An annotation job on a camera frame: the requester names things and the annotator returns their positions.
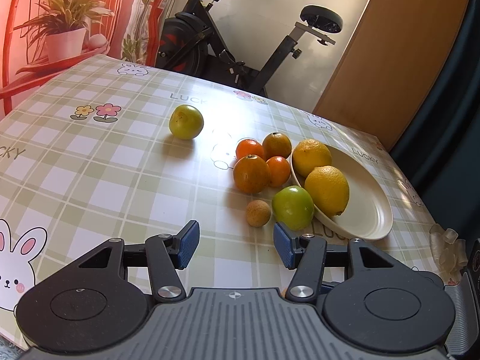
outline bunny face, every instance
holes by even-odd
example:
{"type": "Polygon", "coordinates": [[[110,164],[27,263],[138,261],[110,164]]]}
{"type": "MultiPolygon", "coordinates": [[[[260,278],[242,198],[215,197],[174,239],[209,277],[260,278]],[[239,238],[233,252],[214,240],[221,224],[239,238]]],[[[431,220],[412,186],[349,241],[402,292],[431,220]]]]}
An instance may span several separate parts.
{"type": "Polygon", "coordinates": [[[146,76],[151,66],[135,65],[135,64],[122,64],[123,67],[117,70],[118,74],[135,74],[135,76],[146,76]]]}
{"type": "Polygon", "coordinates": [[[326,128],[327,130],[329,131],[332,131],[333,130],[333,127],[331,125],[329,125],[327,123],[327,121],[325,119],[323,119],[322,117],[319,117],[317,115],[312,115],[312,114],[309,114],[308,112],[305,112],[305,111],[301,111],[303,114],[305,114],[306,116],[308,116],[308,120],[310,121],[310,123],[312,123],[314,126],[316,127],[319,127],[319,128],[326,128]]]}
{"type": "Polygon", "coordinates": [[[210,158],[218,169],[227,170],[235,165],[235,144],[229,133],[214,130],[213,140],[216,142],[210,158]]]}
{"type": "Polygon", "coordinates": [[[8,223],[0,219],[0,308],[13,311],[16,304],[35,285],[35,273],[30,265],[47,242],[42,227],[28,230],[11,251],[8,223]]]}
{"type": "Polygon", "coordinates": [[[422,200],[420,199],[418,193],[413,189],[410,182],[405,178],[404,180],[397,179],[398,183],[406,190],[409,194],[410,199],[417,207],[421,207],[423,205],[422,200]]]}

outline table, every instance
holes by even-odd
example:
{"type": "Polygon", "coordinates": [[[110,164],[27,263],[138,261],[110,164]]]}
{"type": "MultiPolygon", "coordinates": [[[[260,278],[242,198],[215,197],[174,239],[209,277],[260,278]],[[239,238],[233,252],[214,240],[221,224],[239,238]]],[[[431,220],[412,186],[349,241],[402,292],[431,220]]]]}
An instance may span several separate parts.
{"type": "MultiPolygon", "coordinates": [[[[37,282],[109,238],[141,243],[158,233],[176,234],[196,219],[200,243],[189,267],[178,272],[187,292],[197,286],[284,289],[293,272],[273,247],[274,220],[255,229],[244,219],[248,202],[270,202],[280,188],[243,194],[229,168],[241,138],[261,142],[274,131],[286,133],[294,146],[305,138],[328,143],[367,168],[394,216],[392,231],[376,246],[409,267],[437,272],[428,237],[434,220],[374,136],[273,100],[105,55],[50,80],[0,123],[0,218],[10,227],[12,248],[28,230],[40,228],[29,233],[33,246],[29,236],[20,241],[22,253],[33,258],[37,282]],[[173,138],[168,128],[171,112],[183,103],[205,119],[192,141],[173,138]]],[[[329,243],[347,241],[317,220],[309,232],[329,243]]],[[[4,278],[17,272],[17,264],[7,261],[4,278]]],[[[341,275],[331,269],[325,280],[341,275]]],[[[149,290],[146,269],[129,269],[129,280],[149,290]]],[[[0,307],[8,308],[4,302],[0,293],[0,307]]],[[[9,310],[0,309],[0,334],[26,347],[9,310]]]]}

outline white bowl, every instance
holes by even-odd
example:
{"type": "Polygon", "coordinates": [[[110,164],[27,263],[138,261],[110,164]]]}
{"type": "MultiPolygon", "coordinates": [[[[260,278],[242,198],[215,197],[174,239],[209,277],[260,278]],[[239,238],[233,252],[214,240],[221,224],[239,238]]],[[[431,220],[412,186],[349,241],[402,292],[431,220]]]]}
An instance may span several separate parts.
{"type": "MultiPolygon", "coordinates": [[[[376,241],[388,235],[393,225],[392,207],[375,178],[354,158],[327,145],[332,166],[342,171],[349,182],[350,199],[341,215],[331,218],[315,206],[315,217],[330,230],[347,238],[376,241]]],[[[303,187],[305,179],[295,173],[292,160],[291,177],[303,187]]]]}

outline wooden door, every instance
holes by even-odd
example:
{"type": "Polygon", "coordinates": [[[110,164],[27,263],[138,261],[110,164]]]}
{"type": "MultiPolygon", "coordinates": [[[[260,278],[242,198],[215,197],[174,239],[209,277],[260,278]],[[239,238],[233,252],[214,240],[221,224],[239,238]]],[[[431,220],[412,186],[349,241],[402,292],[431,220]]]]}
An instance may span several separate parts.
{"type": "Polygon", "coordinates": [[[370,0],[316,115],[391,149],[435,82],[468,0],[370,0]]]}

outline metal screw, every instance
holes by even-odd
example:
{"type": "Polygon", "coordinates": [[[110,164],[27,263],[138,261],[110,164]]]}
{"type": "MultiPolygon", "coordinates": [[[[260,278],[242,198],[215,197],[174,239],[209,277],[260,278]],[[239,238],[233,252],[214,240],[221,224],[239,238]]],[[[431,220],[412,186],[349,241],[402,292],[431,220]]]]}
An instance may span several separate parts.
{"type": "Polygon", "coordinates": [[[314,294],[314,290],[307,286],[295,286],[291,288],[290,293],[296,298],[307,298],[314,294]]]}
{"type": "Polygon", "coordinates": [[[162,298],[176,298],[182,293],[182,290],[176,286],[163,286],[158,290],[162,298]]]}

